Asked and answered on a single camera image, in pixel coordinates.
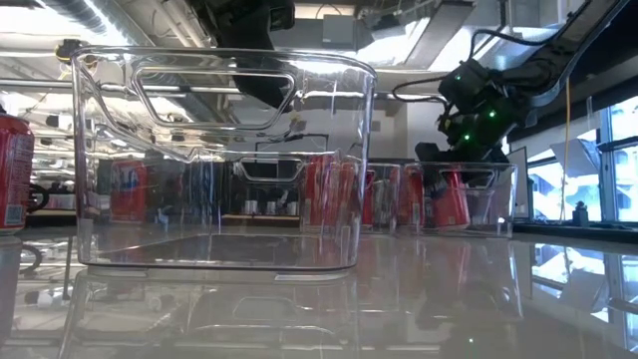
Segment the plastic bin handle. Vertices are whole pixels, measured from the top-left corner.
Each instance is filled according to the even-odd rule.
[[[243,165],[246,162],[249,161],[256,161],[256,160],[262,160],[262,161],[281,161],[281,160],[287,160],[287,161],[294,161],[297,163],[297,171],[289,178],[283,178],[283,179],[274,179],[274,178],[263,178],[263,177],[259,177],[259,176],[251,176],[248,171],[246,170],[246,167]],[[302,170],[303,170],[303,161],[299,160],[299,159],[282,159],[282,158],[242,158],[239,160],[239,162],[237,163],[237,165],[241,168],[241,172],[243,173],[243,175],[246,177],[247,180],[250,180],[252,182],[264,182],[264,183],[291,183],[296,181],[299,178],[299,175],[301,174]]]
[[[225,76],[252,76],[252,77],[270,77],[281,78],[288,81],[288,93],[284,97],[284,101],[277,109],[277,112],[263,124],[224,124],[224,123],[174,123],[164,121],[156,112],[153,103],[149,99],[149,95],[145,90],[145,86],[142,82],[142,74],[144,73],[163,73],[163,74],[176,74],[176,75],[225,75]],[[295,96],[296,82],[295,77],[282,70],[266,70],[266,69],[210,69],[201,67],[187,67],[187,66],[140,66],[136,68],[131,75],[131,83],[135,89],[138,97],[147,108],[147,111],[151,115],[153,122],[161,127],[165,128],[181,128],[181,129],[200,129],[200,130],[216,130],[217,132],[236,132],[236,131],[263,131],[272,127],[277,120],[281,117],[284,109],[290,104]],[[193,87],[185,86],[192,92]],[[217,93],[225,94],[227,91],[225,88],[220,88]]]
[[[488,189],[496,179],[496,171],[490,169],[440,169],[439,174],[486,174],[489,175],[485,185],[475,185],[472,189]]]

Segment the black robotic arm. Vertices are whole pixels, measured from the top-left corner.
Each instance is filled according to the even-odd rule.
[[[439,92],[448,101],[447,109],[454,106],[459,110],[453,115],[446,111],[439,118],[439,130],[448,136],[451,149],[439,152],[432,144],[418,144],[416,152],[419,159],[437,162],[498,161],[502,158],[498,155],[501,140],[515,127],[536,124],[536,109],[558,96],[585,50],[629,2],[585,0],[549,39],[523,41],[540,47],[515,68],[504,71],[487,69],[472,59],[471,54],[439,85]],[[489,30],[478,31],[492,33]],[[494,35],[509,38],[498,33]]]

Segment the table surface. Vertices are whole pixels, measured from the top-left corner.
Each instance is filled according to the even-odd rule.
[[[363,235],[358,265],[330,275],[74,260],[64,300],[68,233],[35,230],[51,245],[38,239],[30,275],[17,273],[19,241],[0,239],[2,358],[623,358],[638,346],[638,245]]]

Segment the cable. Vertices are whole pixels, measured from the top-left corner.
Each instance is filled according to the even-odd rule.
[[[29,116],[29,114],[31,114],[32,111],[34,111],[40,104],[42,104],[42,102],[47,98],[47,96],[49,96],[49,94],[51,93],[44,94],[44,96],[41,97],[40,100],[38,100],[38,102],[35,105],[27,109],[27,111],[25,111],[24,114],[19,115],[18,117],[26,120],[27,116]]]
[[[339,8],[338,8],[338,7],[336,7],[336,6],[334,6],[333,4],[321,4],[321,6],[319,6],[319,9],[317,9],[317,13],[315,14],[315,19],[318,19],[318,18],[319,18],[319,12],[320,12],[320,11],[321,11],[321,9],[323,9],[323,7],[324,7],[324,6],[326,6],[326,5],[330,6],[330,7],[331,7],[331,8],[333,8],[333,9],[335,9],[335,10],[339,13],[339,15],[343,15],[343,14],[341,13],[341,10],[339,10]]]
[[[471,59],[472,56],[475,54],[475,46],[477,45],[477,36],[480,34],[491,35],[506,41],[510,41],[510,42],[520,44],[520,45],[525,45],[525,46],[542,46],[554,38],[554,36],[552,35],[544,40],[532,41],[532,40],[519,39],[517,37],[513,37],[507,34],[502,34],[495,30],[478,29],[472,34],[472,39],[470,40],[470,55],[468,56],[468,60]]]
[[[567,82],[565,83],[565,99],[567,101],[566,104],[566,118],[567,123],[565,124],[565,157],[563,159],[565,165],[562,168],[562,184],[560,186],[560,220],[564,220],[565,215],[565,182],[567,179],[567,154],[569,153],[569,120],[571,119],[571,99],[570,99],[570,90],[569,90],[569,78],[567,78]]]
[[[156,14],[158,13],[158,10],[153,10],[153,14],[151,15],[151,29],[153,29],[153,35],[155,35],[157,38],[163,39],[166,37],[166,35],[168,35],[168,33],[170,32],[170,29],[167,29],[166,31],[163,32],[163,34],[158,34],[158,31],[156,30]]]
[[[432,79],[425,79],[425,80],[417,80],[417,81],[409,81],[407,83],[403,83],[403,84],[399,84],[397,86],[395,86],[394,89],[392,89],[392,96],[395,97],[395,99],[404,102],[404,103],[417,103],[417,102],[439,102],[442,103],[444,106],[448,105],[448,102],[440,97],[437,96],[428,96],[428,97],[424,97],[421,99],[406,99],[406,98],[402,98],[401,96],[399,96],[397,94],[397,91],[399,91],[400,89],[406,88],[408,86],[413,86],[413,85],[421,85],[421,84],[427,84],[427,83],[431,83],[431,82],[436,82],[436,81],[440,81],[442,79],[444,79],[446,76],[438,76]]]

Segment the red soda can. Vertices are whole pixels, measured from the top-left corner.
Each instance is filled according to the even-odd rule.
[[[350,204],[355,179],[354,165],[334,163],[328,174],[326,185],[326,210],[324,224],[343,225],[343,214]]]
[[[428,226],[442,230],[465,229],[470,212],[465,187],[458,172],[445,172],[425,188]]]
[[[116,161],[111,170],[111,221],[141,223],[147,214],[147,169],[142,161]]]
[[[362,224],[364,225],[372,225],[374,219],[374,179],[375,172],[374,171],[366,171],[366,188],[364,190],[364,198],[363,198],[363,215],[362,215]]]
[[[28,122],[0,113],[0,234],[24,227],[34,142]]]
[[[321,225],[324,219],[324,194],[326,185],[328,184],[328,176],[330,175],[332,164],[331,155],[321,155],[313,157],[306,170],[306,181],[304,188],[303,201],[303,220],[304,226]]]
[[[398,224],[424,223],[423,172],[420,166],[406,166],[401,177]]]

